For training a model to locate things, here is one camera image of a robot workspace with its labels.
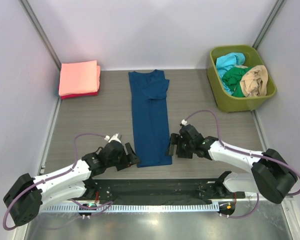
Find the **blue Mickey Mouse t-shirt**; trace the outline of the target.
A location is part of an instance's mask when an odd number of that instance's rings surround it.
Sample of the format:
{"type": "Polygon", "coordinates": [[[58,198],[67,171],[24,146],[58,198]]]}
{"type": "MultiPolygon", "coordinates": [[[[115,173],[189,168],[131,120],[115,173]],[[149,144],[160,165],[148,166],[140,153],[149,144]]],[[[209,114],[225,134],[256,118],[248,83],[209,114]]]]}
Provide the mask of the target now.
{"type": "Polygon", "coordinates": [[[166,155],[170,143],[167,91],[170,81],[162,70],[128,73],[134,148],[139,168],[173,163],[166,155]]]}

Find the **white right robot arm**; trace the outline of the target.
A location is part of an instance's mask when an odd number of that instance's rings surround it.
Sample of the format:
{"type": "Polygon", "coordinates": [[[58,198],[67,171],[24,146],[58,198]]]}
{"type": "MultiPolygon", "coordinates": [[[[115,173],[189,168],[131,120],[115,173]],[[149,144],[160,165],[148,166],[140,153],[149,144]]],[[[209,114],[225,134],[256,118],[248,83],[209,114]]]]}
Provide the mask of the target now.
{"type": "Polygon", "coordinates": [[[236,192],[250,192],[280,204],[298,180],[276,150],[248,151],[217,137],[203,137],[191,124],[182,125],[178,133],[171,134],[166,155],[184,159],[197,155],[244,170],[245,173],[224,172],[217,179],[215,192],[221,198],[236,192]]]}

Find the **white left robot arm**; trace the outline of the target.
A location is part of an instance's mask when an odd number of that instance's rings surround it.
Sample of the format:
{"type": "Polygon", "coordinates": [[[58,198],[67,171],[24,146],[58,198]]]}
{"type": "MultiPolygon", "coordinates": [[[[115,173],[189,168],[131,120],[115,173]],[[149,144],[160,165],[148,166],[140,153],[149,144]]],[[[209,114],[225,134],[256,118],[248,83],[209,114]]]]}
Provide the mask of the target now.
{"type": "Polygon", "coordinates": [[[140,162],[130,143],[112,140],[70,166],[36,177],[25,173],[3,198],[7,207],[3,219],[10,216],[14,226],[20,227],[31,222],[41,211],[63,201],[91,200],[97,192],[93,177],[111,167],[121,171],[140,162]]]}

